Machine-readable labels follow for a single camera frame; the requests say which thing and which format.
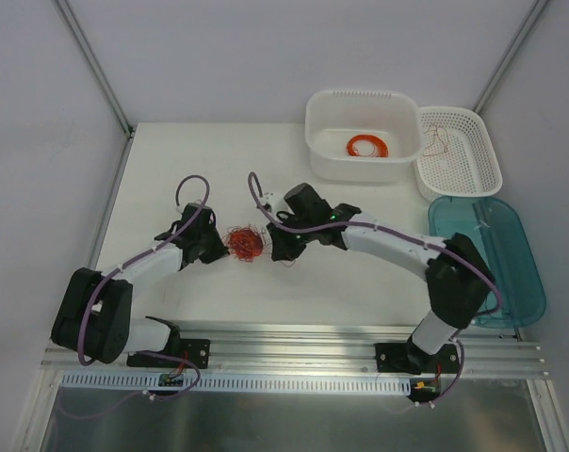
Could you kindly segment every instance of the white cable tray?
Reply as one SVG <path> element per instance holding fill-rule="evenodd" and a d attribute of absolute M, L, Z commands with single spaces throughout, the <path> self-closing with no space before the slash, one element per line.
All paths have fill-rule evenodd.
<path fill-rule="evenodd" d="M 179 387 L 161 386 L 156 372 L 66 371 L 65 388 L 176 391 Z M 183 376 L 184 387 L 194 377 Z M 407 396 L 410 380 L 384 377 L 300 377 L 284 375 L 213 374 L 202 377 L 193 391 L 278 394 L 355 394 Z"/>

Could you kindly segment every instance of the metal rail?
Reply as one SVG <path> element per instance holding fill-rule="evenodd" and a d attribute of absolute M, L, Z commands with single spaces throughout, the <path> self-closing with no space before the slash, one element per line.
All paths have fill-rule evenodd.
<path fill-rule="evenodd" d="M 86 259 L 86 266 L 88 268 L 96 268 L 96 264 L 98 263 L 98 258 L 102 249 L 101 245 L 105 241 L 108 222 L 111 220 L 111 213 L 113 212 L 113 206 L 117 200 L 119 185 L 122 183 L 123 173 L 125 172 L 125 164 L 127 163 L 127 158 L 130 155 L 133 141 L 134 140 L 132 138 L 128 138 L 123 144 L 122 153 L 119 157 L 119 162 L 117 163 L 117 168 L 115 168 L 115 171 L 113 173 L 111 186 L 107 193 L 105 205 L 103 208 L 103 214 L 98 222 L 98 226 L 96 227 L 96 233 L 94 234 L 92 246 L 89 250 L 88 258 Z"/>
<path fill-rule="evenodd" d="M 91 45 L 89 44 L 88 38 L 86 37 L 86 33 L 84 33 L 81 24 L 77 20 L 75 16 L 75 12 L 69 3 L 69 0 L 52 0 L 57 8 L 58 14 L 62 18 L 65 25 L 71 32 L 73 39 L 75 40 L 75 44 L 77 44 L 77 48 L 79 49 L 80 53 L 82 54 L 83 58 L 86 60 L 88 67 L 91 71 L 92 76 L 98 83 L 100 90 L 103 92 L 108 105 L 110 106 L 111 110 L 113 111 L 113 115 L 115 115 L 115 119 L 119 123 L 119 126 L 123 130 L 123 132 L 130 137 L 134 128 L 132 124 L 125 116 L 125 112 L 115 95 L 115 91 L 111 87 L 110 83 L 108 83 L 108 79 L 106 78 L 105 72 L 103 71 L 98 58 L 94 54 Z"/>
<path fill-rule="evenodd" d="M 502 58 L 496 65 L 494 72 L 490 76 L 488 83 L 485 84 L 485 88 L 480 94 L 480 97 L 475 102 L 473 111 L 480 115 L 490 102 L 504 75 L 507 73 L 512 63 L 515 61 L 519 51 L 524 47 L 527 42 L 531 31 L 535 28 L 536 24 L 539 23 L 543 16 L 546 8 L 550 5 L 552 0 L 536 0 L 528 11 L 528 14 L 524 18 L 523 22 L 519 25 L 519 28 L 512 37 L 511 43 L 504 51 Z"/>
<path fill-rule="evenodd" d="M 528 381 L 528 388 L 546 450 L 569 452 L 569 429 L 562 416 L 552 382 Z"/>
<path fill-rule="evenodd" d="M 413 328 L 229 325 L 181 322 L 183 337 L 212 341 L 207 374 L 378 377 L 374 344 L 405 341 Z M 513 337 L 467 333 L 463 377 L 471 379 L 549 379 L 538 343 Z M 44 369 L 79 367 L 77 355 L 49 344 Z M 125 357 L 96 370 L 139 371 L 125 366 Z M 388 374 L 387 377 L 408 377 Z"/>

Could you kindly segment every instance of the white plastic bin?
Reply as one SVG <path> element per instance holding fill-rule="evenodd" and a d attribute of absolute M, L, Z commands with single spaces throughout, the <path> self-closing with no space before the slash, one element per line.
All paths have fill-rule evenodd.
<path fill-rule="evenodd" d="M 348 155 L 347 144 L 356 135 L 379 137 L 389 156 Z M 324 179 L 398 181 L 422 154 L 423 140 L 418 106 L 399 92 L 323 90 L 307 104 L 305 141 L 310 165 Z"/>

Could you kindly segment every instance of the white mesh basket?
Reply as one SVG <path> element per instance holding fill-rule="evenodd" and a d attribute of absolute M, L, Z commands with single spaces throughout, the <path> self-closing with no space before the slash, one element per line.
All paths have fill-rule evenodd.
<path fill-rule="evenodd" d="M 483 120 L 453 106 L 420 108 L 425 152 L 415 161 L 418 190 L 429 201 L 440 196 L 492 196 L 502 174 Z"/>

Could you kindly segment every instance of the white wall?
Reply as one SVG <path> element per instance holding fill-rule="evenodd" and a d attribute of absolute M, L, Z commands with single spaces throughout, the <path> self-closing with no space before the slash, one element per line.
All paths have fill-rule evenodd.
<path fill-rule="evenodd" d="M 52 2 L 0 2 L 0 451 L 122 145 Z"/>
<path fill-rule="evenodd" d="M 303 122 L 332 87 L 472 107 L 533 1 L 72 3 L 133 122 Z"/>
<path fill-rule="evenodd" d="M 484 119 L 545 285 L 529 333 L 544 344 L 569 422 L 569 0 L 552 3 Z"/>

